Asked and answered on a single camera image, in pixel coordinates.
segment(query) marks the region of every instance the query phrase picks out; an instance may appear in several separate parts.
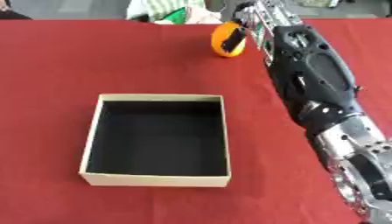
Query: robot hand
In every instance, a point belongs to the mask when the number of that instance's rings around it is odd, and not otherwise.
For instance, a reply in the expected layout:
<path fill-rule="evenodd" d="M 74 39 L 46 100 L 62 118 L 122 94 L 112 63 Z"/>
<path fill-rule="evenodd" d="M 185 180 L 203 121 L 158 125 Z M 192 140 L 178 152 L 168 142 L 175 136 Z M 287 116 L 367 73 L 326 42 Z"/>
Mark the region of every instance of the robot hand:
<path fill-rule="evenodd" d="M 344 201 L 364 221 L 392 223 L 392 142 L 356 101 L 361 88 L 343 59 L 277 0 L 238 5 L 215 30 L 213 49 L 236 56 L 248 33 L 263 35 L 272 84 Z"/>

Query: open box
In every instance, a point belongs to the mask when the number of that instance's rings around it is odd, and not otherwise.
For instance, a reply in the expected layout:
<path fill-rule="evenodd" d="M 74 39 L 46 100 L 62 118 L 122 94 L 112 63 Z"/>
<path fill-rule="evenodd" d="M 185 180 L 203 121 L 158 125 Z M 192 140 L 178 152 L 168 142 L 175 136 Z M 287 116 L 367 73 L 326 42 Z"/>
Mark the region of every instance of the open box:
<path fill-rule="evenodd" d="M 80 175 L 93 186 L 226 186 L 223 99 L 203 94 L 101 94 Z"/>

